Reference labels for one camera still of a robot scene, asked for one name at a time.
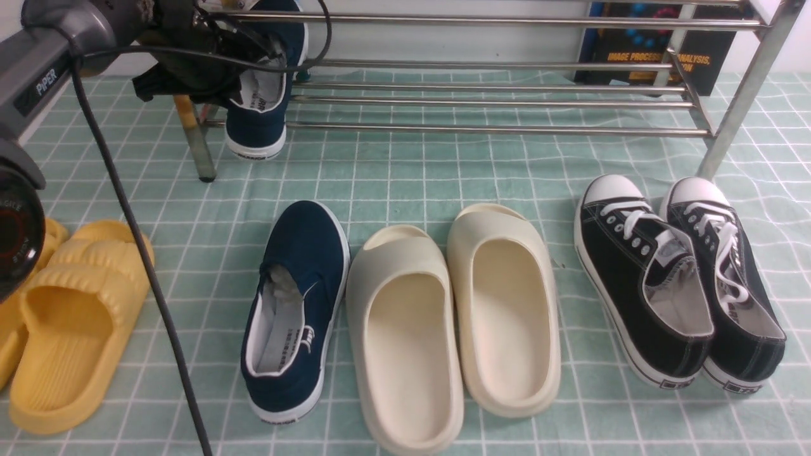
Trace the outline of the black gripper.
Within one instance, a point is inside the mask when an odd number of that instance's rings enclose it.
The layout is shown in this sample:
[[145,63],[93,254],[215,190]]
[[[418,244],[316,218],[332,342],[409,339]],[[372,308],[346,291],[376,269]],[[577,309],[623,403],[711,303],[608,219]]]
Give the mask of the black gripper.
[[156,48],[156,64],[133,78],[136,96],[189,96],[195,103],[225,106],[241,101],[248,70],[219,57],[268,65],[280,58],[281,45],[267,32],[256,32],[234,18],[224,24],[195,1],[153,1],[151,25],[138,38],[140,46]]

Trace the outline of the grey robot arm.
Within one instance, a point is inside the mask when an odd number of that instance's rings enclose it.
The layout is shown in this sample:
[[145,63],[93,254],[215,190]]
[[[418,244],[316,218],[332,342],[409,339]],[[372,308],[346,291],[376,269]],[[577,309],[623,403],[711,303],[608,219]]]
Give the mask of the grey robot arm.
[[20,136],[72,76],[150,54],[156,66],[134,80],[141,99],[222,101],[244,70],[284,70],[270,63],[281,52],[269,38],[196,1],[26,1],[21,23],[2,42],[2,300],[33,272],[46,235],[38,196],[46,180]]

